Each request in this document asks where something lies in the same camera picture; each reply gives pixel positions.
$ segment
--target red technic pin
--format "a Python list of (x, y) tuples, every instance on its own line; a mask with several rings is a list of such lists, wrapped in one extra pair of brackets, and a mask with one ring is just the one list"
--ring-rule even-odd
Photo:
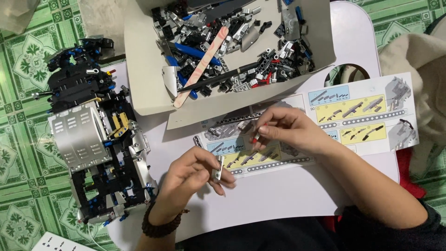
[(257, 134), (255, 135), (255, 137), (252, 139), (252, 143), (255, 144), (260, 138), (260, 134), (257, 132)]

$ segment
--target electrical outlet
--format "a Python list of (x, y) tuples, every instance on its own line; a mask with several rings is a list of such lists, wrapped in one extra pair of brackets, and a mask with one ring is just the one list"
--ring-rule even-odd
[(96, 251), (50, 232), (46, 232), (31, 251)]

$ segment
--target right hand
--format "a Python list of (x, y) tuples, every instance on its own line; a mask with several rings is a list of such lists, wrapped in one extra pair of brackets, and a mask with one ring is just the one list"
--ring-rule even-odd
[(257, 132), (261, 138), (253, 145), (254, 151), (265, 149), (271, 140), (287, 143), (311, 156), (324, 155), (336, 147), (336, 141), (298, 108), (268, 108), (257, 120), (254, 134)]

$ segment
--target blue parts panel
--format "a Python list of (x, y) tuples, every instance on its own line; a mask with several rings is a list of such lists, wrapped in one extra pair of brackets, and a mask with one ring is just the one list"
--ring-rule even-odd
[(350, 93), (348, 86), (339, 86), (335, 88), (329, 88), (326, 90), (320, 90), (308, 93), (308, 99), (310, 100), (310, 106), (328, 104), (340, 100), (350, 99)]
[(223, 155), (245, 150), (243, 138), (233, 138), (207, 145), (207, 150), (214, 155)]
[(338, 140), (338, 131), (329, 131), (326, 132), (332, 139), (334, 140)]

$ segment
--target instruction manual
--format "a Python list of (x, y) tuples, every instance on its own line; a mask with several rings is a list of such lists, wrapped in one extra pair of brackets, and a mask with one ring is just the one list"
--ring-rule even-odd
[(288, 144), (271, 141), (252, 152), (249, 142), (258, 117), (270, 106), (298, 108), (332, 139), (356, 154), (372, 155), (419, 143), (410, 73), (296, 93), (202, 121), (196, 144), (224, 156), (238, 178), (314, 164)]

